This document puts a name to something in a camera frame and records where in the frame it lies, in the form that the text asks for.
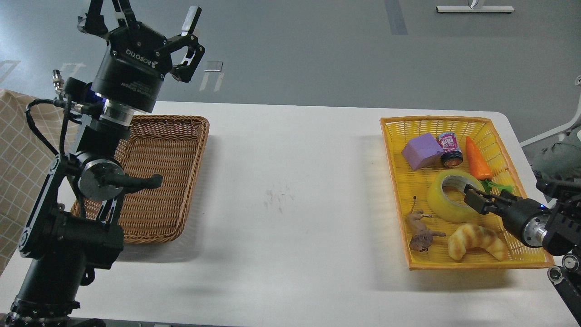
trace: purple cube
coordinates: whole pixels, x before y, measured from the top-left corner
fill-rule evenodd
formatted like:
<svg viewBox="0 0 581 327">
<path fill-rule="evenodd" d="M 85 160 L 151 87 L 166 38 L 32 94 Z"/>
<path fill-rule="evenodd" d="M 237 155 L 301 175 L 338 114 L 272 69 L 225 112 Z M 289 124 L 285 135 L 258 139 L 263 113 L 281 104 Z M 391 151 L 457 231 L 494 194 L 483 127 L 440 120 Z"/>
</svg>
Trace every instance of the purple cube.
<svg viewBox="0 0 581 327">
<path fill-rule="evenodd" d="M 433 164 L 443 153 L 444 149 L 430 133 L 412 138 L 401 152 L 412 170 Z"/>
</svg>

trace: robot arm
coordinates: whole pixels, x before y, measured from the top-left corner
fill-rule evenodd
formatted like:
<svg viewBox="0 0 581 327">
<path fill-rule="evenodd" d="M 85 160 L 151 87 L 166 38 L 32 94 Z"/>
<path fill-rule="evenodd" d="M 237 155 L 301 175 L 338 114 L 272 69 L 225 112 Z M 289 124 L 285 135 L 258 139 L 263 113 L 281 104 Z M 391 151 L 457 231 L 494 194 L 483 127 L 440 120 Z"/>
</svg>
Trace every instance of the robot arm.
<svg viewBox="0 0 581 327">
<path fill-rule="evenodd" d="M 554 208 L 507 191 L 486 194 L 471 185 L 466 185 L 464 202 L 480 214 L 500 216 L 506 230 L 524 245 L 563 255 L 563 266 L 550 267 L 548 278 L 581 324 L 581 184 L 538 180 L 536 186 L 557 199 Z"/>
<path fill-rule="evenodd" d="M 66 326 L 67 315 L 79 307 L 74 299 L 78 287 L 94 280 L 95 268 L 111 268 L 123 249 L 123 229 L 117 221 L 125 194 L 162 184 L 160 175 L 127 176 L 114 159 L 117 145 L 129 138 L 135 111 L 152 112 L 165 75 L 190 81 L 204 54 L 193 34 L 201 12 L 198 7 L 190 7 L 182 33 L 167 39 L 138 21 L 128 0 L 113 0 L 119 27 L 109 31 L 102 5 L 102 0 L 88 2 L 78 20 L 80 31 L 107 41 L 95 80 L 87 84 L 69 78 L 63 85 L 60 73 L 54 71 L 59 99 L 43 99 L 27 108 L 29 114 L 36 103 L 52 103 L 64 109 L 64 118 L 59 151 L 51 146 L 55 159 L 19 241 L 21 255 L 33 262 L 6 318 L 7 326 Z M 174 66 L 171 53 L 182 47 L 188 47 L 186 58 Z M 79 113 L 80 120 L 73 119 L 72 111 Z M 69 121 L 80 126 L 65 152 Z M 32 117 L 28 122 L 34 125 Z M 57 203 L 64 179 L 75 192 L 80 216 Z M 102 202 L 96 220 L 85 217 L 85 198 Z"/>
</svg>

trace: yellow tape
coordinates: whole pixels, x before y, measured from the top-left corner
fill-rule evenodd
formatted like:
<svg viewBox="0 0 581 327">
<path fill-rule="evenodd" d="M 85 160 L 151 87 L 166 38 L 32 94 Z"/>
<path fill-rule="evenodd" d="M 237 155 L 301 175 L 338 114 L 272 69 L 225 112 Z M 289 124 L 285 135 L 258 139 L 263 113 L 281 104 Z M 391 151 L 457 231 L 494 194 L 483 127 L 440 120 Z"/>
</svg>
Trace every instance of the yellow tape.
<svg viewBox="0 0 581 327">
<path fill-rule="evenodd" d="M 432 212 L 452 223 L 464 223 L 471 218 L 479 216 L 479 213 L 463 202 L 460 204 L 449 199 L 443 190 L 444 187 L 453 187 L 464 193 L 466 184 L 484 191 L 478 179 L 468 173 L 454 169 L 441 172 L 428 188 L 428 205 Z"/>
</svg>

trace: beige fabric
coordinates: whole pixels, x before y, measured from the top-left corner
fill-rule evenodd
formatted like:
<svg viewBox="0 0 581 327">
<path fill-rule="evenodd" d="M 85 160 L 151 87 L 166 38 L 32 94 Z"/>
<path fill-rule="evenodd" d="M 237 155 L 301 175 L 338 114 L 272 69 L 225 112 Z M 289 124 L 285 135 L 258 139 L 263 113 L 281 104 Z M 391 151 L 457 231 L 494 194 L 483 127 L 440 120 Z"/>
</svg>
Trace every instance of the beige fabric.
<svg viewBox="0 0 581 327">
<path fill-rule="evenodd" d="M 0 275 L 16 249 L 54 155 L 28 128 L 24 109 L 35 98 L 0 89 Z M 43 135 L 58 148 L 62 109 L 42 104 L 32 116 Z M 69 124 L 67 148 L 76 125 Z"/>
</svg>

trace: wicker basket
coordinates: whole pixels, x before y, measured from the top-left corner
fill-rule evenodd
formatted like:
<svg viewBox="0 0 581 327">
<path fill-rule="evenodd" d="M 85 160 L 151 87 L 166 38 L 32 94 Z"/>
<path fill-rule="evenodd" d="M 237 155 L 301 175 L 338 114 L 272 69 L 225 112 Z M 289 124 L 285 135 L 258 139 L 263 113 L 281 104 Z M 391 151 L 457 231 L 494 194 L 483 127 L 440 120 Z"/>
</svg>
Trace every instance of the wicker basket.
<svg viewBox="0 0 581 327">
<path fill-rule="evenodd" d="M 163 243 L 184 230 L 193 188 L 209 131 L 200 116 L 136 115 L 131 137 L 121 140 L 115 158 L 125 173 L 146 178 L 158 173 L 158 189 L 127 194 L 119 225 L 125 243 Z M 95 219 L 101 202 L 85 200 L 87 218 Z M 78 215 L 75 203 L 73 214 Z"/>
<path fill-rule="evenodd" d="M 448 255 L 446 237 L 434 237 L 429 251 L 410 250 L 409 242 L 412 234 L 405 220 L 413 205 L 413 197 L 417 196 L 415 209 L 423 209 L 425 213 L 433 214 L 426 200 L 426 192 L 436 176 L 444 170 L 440 163 L 415 171 L 411 169 L 401 151 L 414 137 L 425 133 L 437 136 L 446 131 L 453 131 L 457 135 L 461 151 L 465 153 L 465 139 L 466 136 L 470 136 L 493 171 L 492 181 L 498 184 L 512 185 L 514 187 L 513 193 L 516 195 L 526 197 L 526 194 L 508 152 L 490 119 L 456 116 L 409 116 L 382 118 L 380 123 L 394 185 L 401 239 L 410 269 L 545 268 L 554 264 L 552 256 L 542 248 L 526 247 L 508 233 L 500 217 L 493 214 L 480 215 L 468 222 L 484 226 L 497 233 L 508 247 L 509 256 L 505 261 L 496 260 L 484 249 L 472 248 L 467 251 L 461 262 L 456 262 Z M 467 160 L 456 166 L 455 169 L 469 172 Z M 492 193 L 498 194 L 499 192 L 493 188 Z M 424 218 L 422 222 L 428 228 L 444 232 L 447 236 L 450 236 L 459 227 L 457 224 L 440 219 L 437 215 L 434 215 L 432 219 Z"/>
</svg>

